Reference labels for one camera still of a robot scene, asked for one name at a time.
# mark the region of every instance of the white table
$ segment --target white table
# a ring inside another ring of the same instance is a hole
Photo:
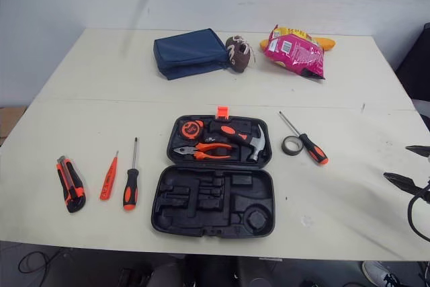
[[[269,62],[242,33],[256,63],[231,71],[167,81],[158,73],[153,40],[172,31],[85,30],[2,147],[0,239],[98,249],[208,253],[312,259],[428,260],[430,243],[409,228],[411,195],[382,176],[391,171],[427,182],[430,164],[404,149],[429,145],[430,135],[391,68],[369,36],[331,36],[325,81],[313,81]],[[218,33],[222,40],[231,33]],[[273,158],[276,225],[261,239],[191,238],[159,233],[151,207],[161,172],[172,162],[166,147],[184,114],[230,114],[264,119]],[[316,166],[302,152],[282,153],[291,130],[282,110],[330,158]],[[139,201],[122,209],[133,138],[140,138]],[[112,197],[99,200],[119,149]],[[56,159],[70,157],[82,175],[87,203],[66,211]],[[430,207],[417,202],[414,220],[430,233]]]

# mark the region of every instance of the cardboard box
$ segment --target cardboard box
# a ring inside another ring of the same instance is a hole
[[[27,107],[0,108],[0,146],[18,123]]]

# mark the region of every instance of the snack bag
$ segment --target snack bag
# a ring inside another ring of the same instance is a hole
[[[324,50],[318,43],[303,31],[281,29],[276,25],[271,31],[265,56],[303,77],[324,79]]]

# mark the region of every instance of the white wall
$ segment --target white wall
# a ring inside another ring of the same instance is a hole
[[[0,106],[28,104],[85,27],[371,34],[396,67],[426,22],[430,0],[0,0]]]

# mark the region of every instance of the hammer head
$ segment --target hammer head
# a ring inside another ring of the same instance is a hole
[[[252,161],[258,161],[258,154],[264,149],[264,146],[266,145],[263,129],[261,129],[260,125],[258,125],[258,129],[260,129],[260,138],[253,137],[249,143],[252,147],[254,147],[253,154],[249,157]]]

